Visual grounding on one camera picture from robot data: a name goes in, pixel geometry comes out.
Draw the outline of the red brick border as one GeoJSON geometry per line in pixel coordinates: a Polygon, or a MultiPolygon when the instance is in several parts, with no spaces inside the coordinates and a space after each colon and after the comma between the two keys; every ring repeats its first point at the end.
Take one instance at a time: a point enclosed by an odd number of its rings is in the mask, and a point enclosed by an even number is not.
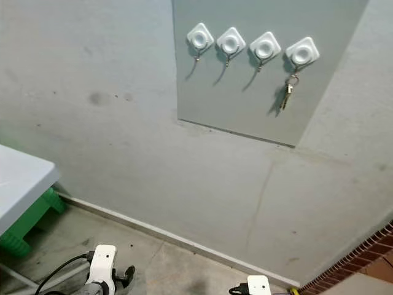
{"type": "Polygon", "coordinates": [[[317,278],[305,286],[292,288],[291,291],[294,295],[320,295],[391,252],[393,252],[393,220],[366,238],[325,272],[320,273],[317,278]]]}

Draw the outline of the white square wall hook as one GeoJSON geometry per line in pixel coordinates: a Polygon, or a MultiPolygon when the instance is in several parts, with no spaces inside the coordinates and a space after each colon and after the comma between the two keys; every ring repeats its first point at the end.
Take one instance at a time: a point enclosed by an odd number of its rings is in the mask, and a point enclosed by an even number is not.
{"type": "Polygon", "coordinates": [[[224,34],[219,36],[216,40],[216,46],[225,55],[224,67],[227,68],[233,57],[237,56],[245,49],[246,42],[238,29],[229,27],[224,34]]]}
{"type": "Polygon", "coordinates": [[[251,51],[257,60],[256,72],[259,73],[268,61],[271,61],[281,53],[281,46],[273,32],[267,31],[255,39],[248,47],[248,50],[251,51]]]}
{"type": "Polygon", "coordinates": [[[214,37],[205,23],[197,23],[187,34],[186,41],[194,49],[194,61],[199,62],[202,54],[214,44],[214,37]]]}
{"type": "Polygon", "coordinates": [[[320,59],[321,54],[314,39],[307,36],[287,47],[284,50],[284,56],[292,65],[291,75],[297,76],[303,68],[320,59]]]}

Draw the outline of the grey wall panel board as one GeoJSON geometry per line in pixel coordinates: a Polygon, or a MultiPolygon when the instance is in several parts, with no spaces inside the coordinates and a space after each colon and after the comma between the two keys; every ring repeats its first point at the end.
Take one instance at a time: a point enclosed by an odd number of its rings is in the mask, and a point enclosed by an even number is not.
{"type": "Polygon", "coordinates": [[[180,120],[296,146],[325,95],[370,0],[171,0],[177,115],[180,120]],[[186,34],[205,23],[214,44],[194,61],[186,34]],[[235,27],[245,49],[225,68],[216,40],[235,27]],[[248,50],[264,32],[273,32],[281,53],[259,73],[248,50]],[[321,57],[303,68],[287,107],[279,111],[283,86],[292,65],[284,53],[311,36],[321,57]]]}

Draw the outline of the white baseboard strip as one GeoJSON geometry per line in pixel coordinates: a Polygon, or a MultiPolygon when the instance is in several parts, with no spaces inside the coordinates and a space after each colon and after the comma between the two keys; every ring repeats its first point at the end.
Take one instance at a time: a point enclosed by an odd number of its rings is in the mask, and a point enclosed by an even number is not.
{"type": "Polygon", "coordinates": [[[261,267],[256,267],[255,265],[248,264],[244,261],[241,261],[240,259],[231,258],[231,256],[228,256],[227,254],[218,252],[216,250],[213,250],[212,248],[205,247],[204,245],[193,242],[186,238],[182,238],[180,236],[177,236],[177,234],[163,230],[159,227],[151,226],[150,224],[146,224],[145,222],[141,222],[140,220],[124,216],[124,214],[116,213],[115,211],[103,208],[95,204],[90,204],[89,202],[85,202],[81,199],[74,199],[70,195],[62,193],[61,191],[57,191],[56,193],[61,196],[66,203],[76,208],[81,208],[89,211],[89,213],[97,214],[104,219],[112,220],[113,222],[117,222],[118,224],[124,225],[125,227],[140,230],[145,234],[149,234],[165,242],[177,245],[181,248],[185,248],[186,250],[189,250],[196,254],[200,254],[202,256],[205,256],[206,258],[213,259],[213,261],[224,264],[225,266],[236,268],[238,270],[241,270],[242,272],[252,273],[253,275],[266,275],[270,279],[270,281],[272,281],[272,283],[275,283],[278,286],[302,286],[301,283],[298,283],[295,280],[283,277],[281,275],[278,275],[277,273],[268,272],[261,267]]]}

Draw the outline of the green plastic stool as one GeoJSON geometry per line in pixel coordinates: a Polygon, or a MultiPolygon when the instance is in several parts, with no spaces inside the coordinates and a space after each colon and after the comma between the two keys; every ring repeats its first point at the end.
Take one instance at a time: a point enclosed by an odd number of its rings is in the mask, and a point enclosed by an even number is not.
{"type": "Polygon", "coordinates": [[[54,188],[50,187],[21,216],[0,236],[0,248],[3,253],[22,258],[31,252],[31,245],[25,241],[25,236],[42,219],[48,211],[64,213],[66,205],[54,188]]]}

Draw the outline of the white table leg bar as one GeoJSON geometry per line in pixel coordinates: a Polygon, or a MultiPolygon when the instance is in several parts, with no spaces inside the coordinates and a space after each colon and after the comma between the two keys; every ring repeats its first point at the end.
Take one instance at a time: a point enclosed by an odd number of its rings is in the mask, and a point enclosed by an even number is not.
{"type": "Polygon", "coordinates": [[[35,281],[32,281],[30,278],[25,277],[21,273],[15,272],[14,270],[12,270],[12,268],[7,267],[4,264],[0,264],[0,269],[2,270],[2,272],[7,273],[14,279],[17,279],[17,281],[20,281],[20,283],[25,284],[25,286],[31,288],[37,288],[39,286],[39,284],[37,284],[35,281]]]}

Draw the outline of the white table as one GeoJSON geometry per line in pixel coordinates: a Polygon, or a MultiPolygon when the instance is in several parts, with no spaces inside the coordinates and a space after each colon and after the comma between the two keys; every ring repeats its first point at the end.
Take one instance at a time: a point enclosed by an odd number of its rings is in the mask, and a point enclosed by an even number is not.
{"type": "Polygon", "coordinates": [[[60,177],[55,163],[0,145],[0,234],[60,177]]]}

